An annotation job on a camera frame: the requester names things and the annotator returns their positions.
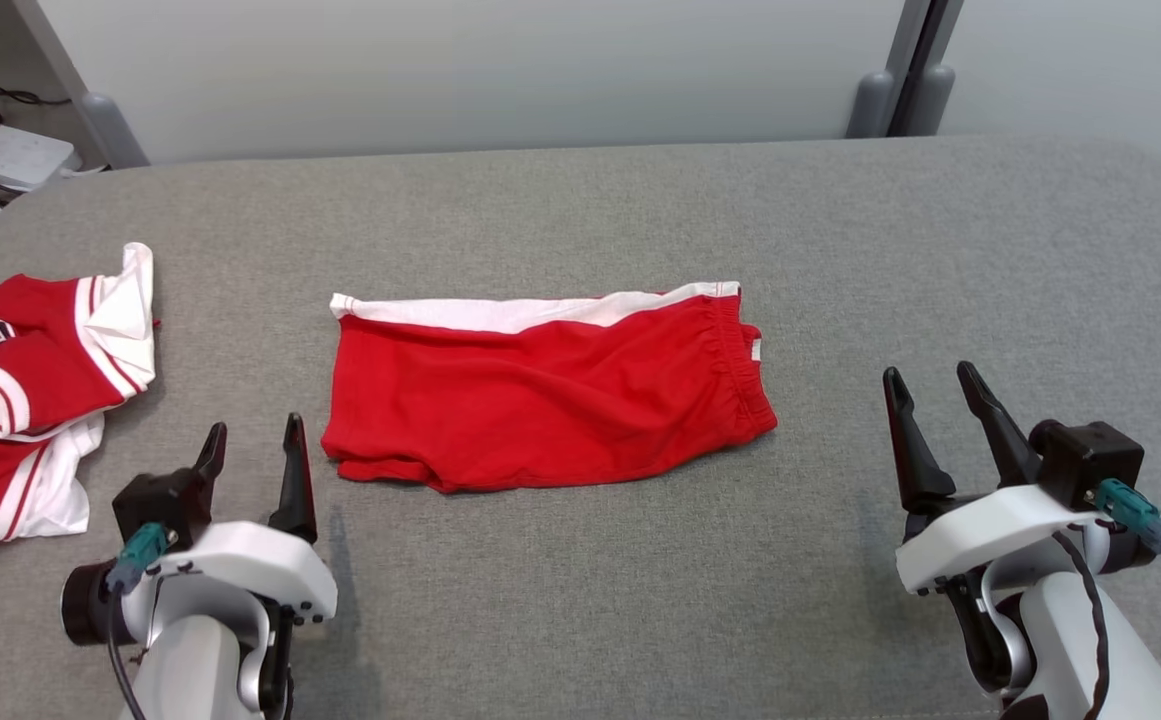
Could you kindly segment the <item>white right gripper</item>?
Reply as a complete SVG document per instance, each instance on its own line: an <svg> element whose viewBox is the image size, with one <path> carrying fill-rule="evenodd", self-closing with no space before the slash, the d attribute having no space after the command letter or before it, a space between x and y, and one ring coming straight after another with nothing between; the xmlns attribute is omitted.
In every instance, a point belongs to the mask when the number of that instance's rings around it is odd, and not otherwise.
<svg viewBox="0 0 1161 720"><path fill-rule="evenodd" d="M1057 530L1106 518L1098 510L1072 510L1041 487L1029 485L1036 483L1041 468L1040 455L991 393L976 365L960 361L958 379L969 413L982 425L1000 489L947 512L958 492L954 480L937 465L920 432L913 393L903 375L895 366L884 372L897 492L906 512L904 543L895 550L895 559L908 593L932 589L938 578L956 577L1024 550Z"/></svg>

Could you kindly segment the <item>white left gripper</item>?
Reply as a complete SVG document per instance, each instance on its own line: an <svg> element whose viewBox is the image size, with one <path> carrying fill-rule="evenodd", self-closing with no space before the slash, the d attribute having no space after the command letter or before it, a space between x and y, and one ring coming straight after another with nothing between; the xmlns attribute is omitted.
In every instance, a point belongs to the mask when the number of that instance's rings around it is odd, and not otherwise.
<svg viewBox="0 0 1161 720"><path fill-rule="evenodd" d="M329 620L337 615L338 586L329 566L315 550L318 516L312 492L309 442L300 413L287 416L282 448L284 471L277 509L266 520L212 523L190 550L165 553L156 568L160 578L197 574L241 591L257 593L301 618ZM205 435L193 470L199 505L211 514L216 478L228 449L228 424L216 422Z"/></svg>

